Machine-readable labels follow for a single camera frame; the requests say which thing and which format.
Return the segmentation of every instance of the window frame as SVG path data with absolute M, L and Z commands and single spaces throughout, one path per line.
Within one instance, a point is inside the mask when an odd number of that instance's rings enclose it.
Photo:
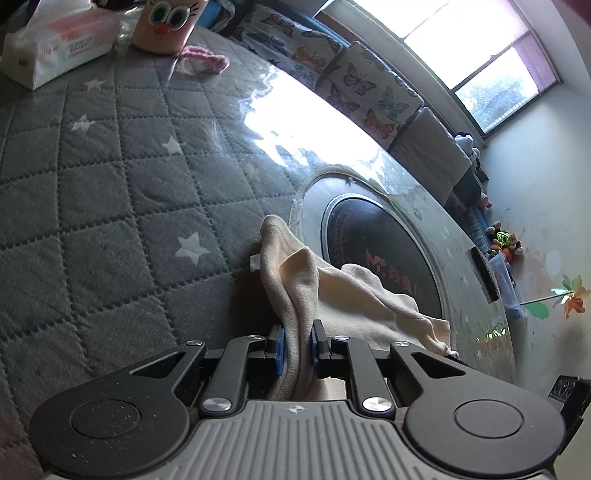
M 519 15 L 519 17 L 522 19 L 522 21 L 524 22 L 525 26 L 527 27 L 527 32 L 523 33 L 523 35 L 519 36 L 518 38 L 516 38 L 513 42 L 511 42 L 510 45 L 508 45 L 507 47 L 505 47 L 503 50 L 501 50 L 499 53 L 497 53 L 496 55 L 493 55 L 492 57 L 490 57 L 490 59 L 484 63 L 483 65 L 481 65 L 478 69 L 476 69 L 474 72 L 472 72 L 470 75 L 468 75 L 468 77 L 466 77 L 465 79 L 463 79 L 460 83 L 458 83 L 455 87 L 453 88 L 449 88 L 444 81 L 441 80 L 441 78 L 439 78 L 439 76 L 429 67 L 429 65 L 427 65 L 425 63 L 425 61 L 417 54 L 415 53 L 415 51 L 405 42 L 405 39 L 407 37 L 409 37 L 416 29 L 420 28 L 421 25 L 423 25 L 429 18 L 431 18 L 433 15 L 436 15 L 442 8 L 445 7 L 445 5 L 443 5 L 442 7 L 440 7 L 439 9 L 437 9 L 434 13 L 432 13 L 428 18 L 426 18 L 423 22 L 421 22 L 419 25 L 417 25 L 411 32 L 409 32 L 405 37 L 399 37 L 398 35 L 396 35 L 396 33 L 393 32 L 393 30 L 390 30 L 379 18 L 375 17 L 374 15 L 372 15 L 370 12 L 368 12 L 367 10 L 365 10 L 361 5 L 359 5 L 357 2 L 355 2 L 355 0 L 335 0 L 335 3 L 337 2 L 341 2 L 344 4 L 348 4 L 349 7 L 352 7 L 354 9 L 359 9 L 361 10 L 365 15 L 367 15 L 371 20 L 375 21 L 378 25 L 380 25 L 388 34 L 392 35 L 392 37 L 397 40 L 402 46 L 403 48 L 405 48 L 411 55 L 413 55 L 413 57 L 423 66 L 423 68 L 425 68 L 434 78 L 435 80 L 439 83 L 439 85 L 447 92 L 447 94 L 455 101 L 455 103 L 458 105 L 458 107 L 460 108 L 460 110 L 462 110 L 462 112 L 464 113 L 464 115 L 466 116 L 466 118 L 469 120 L 469 122 L 472 124 L 472 126 L 474 127 L 474 129 L 478 132 L 478 134 L 480 135 L 480 137 L 483 140 L 487 140 L 489 137 L 491 137 L 493 134 L 495 134 L 496 132 L 499 131 L 500 128 L 502 128 L 504 125 L 506 125 L 506 123 L 510 120 L 513 119 L 515 117 L 516 114 L 522 112 L 526 107 L 530 106 L 533 102 L 537 101 L 539 98 L 542 97 L 542 95 L 544 93 L 546 93 L 547 91 L 549 91 L 552 87 L 559 85 L 562 83 L 562 80 L 560 78 L 560 76 L 558 75 L 558 72 L 556 71 L 556 68 L 554 67 L 554 64 L 552 63 L 550 57 L 548 56 L 548 53 L 546 52 L 546 49 L 544 48 L 542 42 L 540 41 L 540 38 L 538 37 L 538 35 L 535 33 L 533 27 L 531 26 L 531 24 L 528 22 L 528 20 L 526 19 L 524 13 L 521 11 L 521 8 L 519 8 L 519 6 L 514 2 L 514 0 L 508 0 L 508 2 L 511 4 L 511 6 L 513 7 L 513 9 L 515 10 L 515 12 Z M 544 57 L 546 59 L 546 61 L 548 62 L 548 64 L 550 65 L 550 69 L 552 70 L 552 72 L 554 73 L 554 76 L 556 77 L 556 81 L 550 85 L 548 88 L 546 88 L 544 91 L 542 92 L 538 92 L 537 95 L 535 95 L 533 98 L 531 98 L 530 100 L 526 101 L 523 105 L 521 105 L 517 110 L 511 112 L 506 118 L 504 118 L 501 122 L 499 122 L 497 125 L 495 125 L 492 129 L 490 129 L 488 132 L 485 132 L 482 127 L 480 126 L 480 124 L 478 123 L 478 121 L 476 120 L 476 118 L 470 113 L 470 111 L 467 109 L 466 105 L 464 105 L 462 103 L 462 101 L 460 100 L 460 98 L 458 97 L 458 95 L 456 94 L 456 92 L 461 89 L 463 86 L 465 86 L 467 83 L 469 83 L 472 79 L 474 79 L 474 77 L 476 77 L 480 72 L 482 72 L 485 68 L 487 68 L 488 66 L 490 66 L 495 60 L 497 60 L 500 56 L 502 56 L 504 53 L 506 53 L 507 51 L 509 51 L 510 49 L 514 48 L 515 45 L 517 45 L 520 41 L 522 41 L 525 37 L 527 37 L 528 35 L 531 35 L 535 42 L 538 44 L 539 48 L 541 49 L 542 53 L 544 54 Z

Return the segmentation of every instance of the gray ribbed panel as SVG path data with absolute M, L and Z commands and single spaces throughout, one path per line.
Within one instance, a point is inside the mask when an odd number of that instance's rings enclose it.
M 358 417 L 344 401 L 303 402 L 293 413 L 295 405 L 249 401 L 234 417 L 205 420 L 177 457 L 137 480 L 457 478 L 414 456 L 390 423 Z

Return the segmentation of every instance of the tissue pack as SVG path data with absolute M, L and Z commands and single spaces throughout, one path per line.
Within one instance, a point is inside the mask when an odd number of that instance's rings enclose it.
M 7 34 L 0 69 L 34 90 L 62 73 L 109 52 L 119 15 L 91 8 Z

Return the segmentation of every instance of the cartoon eye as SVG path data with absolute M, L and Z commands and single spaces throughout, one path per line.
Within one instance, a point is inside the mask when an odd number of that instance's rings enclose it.
M 189 18 L 189 13 L 191 13 L 189 7 L 184 7 L 182 5 L 174 7 L 168 16 L 168 24 L 170 25 L 171 30 L 178 30 L 181 28 Z
M 168 2 L 157 2 L 156 5 L 152 7 L 152 11 L 148 17 L 148 23 L 150 25 L 155 25 L 157 23 L 166 22 L 166 17 L 168 16 L 170 9 L 172 9 L 172 6 Z

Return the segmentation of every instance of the red nose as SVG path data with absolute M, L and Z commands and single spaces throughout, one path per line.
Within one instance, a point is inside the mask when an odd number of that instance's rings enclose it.
M 157 23 L 152 27 L 152 29 L 156 35 L 166 35 L 168 32 L 170 32 L 170 27 L 166 23 Z

